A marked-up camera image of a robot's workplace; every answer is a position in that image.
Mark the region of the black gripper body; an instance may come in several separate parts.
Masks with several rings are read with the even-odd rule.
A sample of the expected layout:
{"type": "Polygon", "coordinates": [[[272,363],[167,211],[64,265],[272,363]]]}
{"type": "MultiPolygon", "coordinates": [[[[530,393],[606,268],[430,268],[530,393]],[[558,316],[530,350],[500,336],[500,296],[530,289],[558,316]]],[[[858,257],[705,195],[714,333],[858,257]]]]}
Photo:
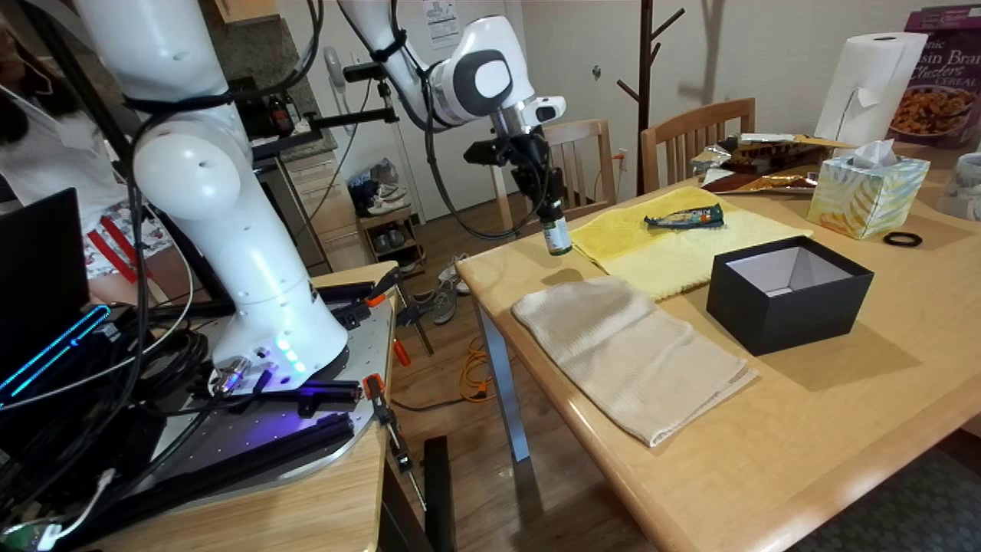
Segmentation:
{"type": "Polygon", "coordinates": [[[497,134],[490,140],[476,140],[465,147],[463,160],[476,166],[509,166],[517,189],[534,201],[555,201],[561,195],[561,178],[540,128],[530,134],[497,134]]]}

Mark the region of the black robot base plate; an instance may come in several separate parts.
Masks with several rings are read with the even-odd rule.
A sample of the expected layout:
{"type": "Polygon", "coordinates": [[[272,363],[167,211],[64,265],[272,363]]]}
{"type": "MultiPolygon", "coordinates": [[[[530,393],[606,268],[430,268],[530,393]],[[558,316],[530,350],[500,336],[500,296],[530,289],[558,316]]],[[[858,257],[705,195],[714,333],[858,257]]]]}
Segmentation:
{"type": "Polygon", "coordinates": [[[56,543],[56,552],[83,550],[183,504],[272,481],[287,468],[324,461],[352,440],[358,398],[356,379],[333,379],[269,393],[244,407],[217,407],[183,445],[112,490],[80,529],[56,543]]]}

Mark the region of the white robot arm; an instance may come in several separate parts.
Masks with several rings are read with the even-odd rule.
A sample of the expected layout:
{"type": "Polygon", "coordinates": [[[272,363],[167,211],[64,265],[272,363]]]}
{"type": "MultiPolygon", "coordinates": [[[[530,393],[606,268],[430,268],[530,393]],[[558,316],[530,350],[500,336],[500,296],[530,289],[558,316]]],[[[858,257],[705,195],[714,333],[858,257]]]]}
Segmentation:
{"type": "MultiPolygon", "coordinates": [[[[509,17],[463,27],[441,60],[421,60],[394,23],[394,0],[337,0],[343,17],[381,64],[405,113],[427,133],[490,118],[490,166],[511,166],[546,230],[546,248],[570,248],[561,182],[543,125],[565,113],[543,96],[509,17]]],[[[333,367],[350,346],[311,281],[282,219],[254,176],[254,152],[235,113],[200,0],[73,0],[95,54],[141,115],[131,178],[150,204],[213,265],[234,314],[213,333],[213,390],[293,390],[333,367]]]]}

